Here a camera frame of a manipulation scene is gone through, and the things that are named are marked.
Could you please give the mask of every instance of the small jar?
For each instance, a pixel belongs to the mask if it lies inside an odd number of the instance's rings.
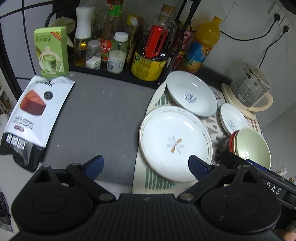
[[[101,67],[101,41],[89,41],[86,49],[85,67],[88,69],[99,69]]]
[[[125,32],[116,32],[114,40],[108,56],[107,70],[111,73],[119,74],[123,71],[126,61],[128,34]]]

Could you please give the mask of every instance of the green bowl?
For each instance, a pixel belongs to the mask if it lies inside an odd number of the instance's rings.
[[[254,129],[241,129],[235,139],[236,154],[243,159],[250,159],[270,169],[271,156],[264,138]]]

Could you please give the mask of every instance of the green box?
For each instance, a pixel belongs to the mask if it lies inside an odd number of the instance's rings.
[[[34,41],[42,77],[67,76],[69,62],[66,27],[35,29]]]

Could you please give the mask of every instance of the red bowl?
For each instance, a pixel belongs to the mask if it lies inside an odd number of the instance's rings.
[[[230,136],[230,139],[229,139],[229,150],[230,150],[232,153],[234,153],[233,142],[232,142],[232,140],[233,140],[233,138],[234,138],[234,136],[235,136],[235,134],[236,134],[237,132],[238,132],[238,131],[233,132],[232,135]]]

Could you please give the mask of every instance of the white plate with flower pattern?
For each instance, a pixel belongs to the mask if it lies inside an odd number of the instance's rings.
[[[228,135],[239,131],[241,128],[249,127],[244,115],[235,106],[225,103],[221,106],[220,119],[223,129]]]
[[[162,106],[149,112],[139,131],[140,148],[150,167],[174,182],[191,182],[188,158],[196,155],[207,164],[212,161],[213,146],[202,122],[189,111]]]

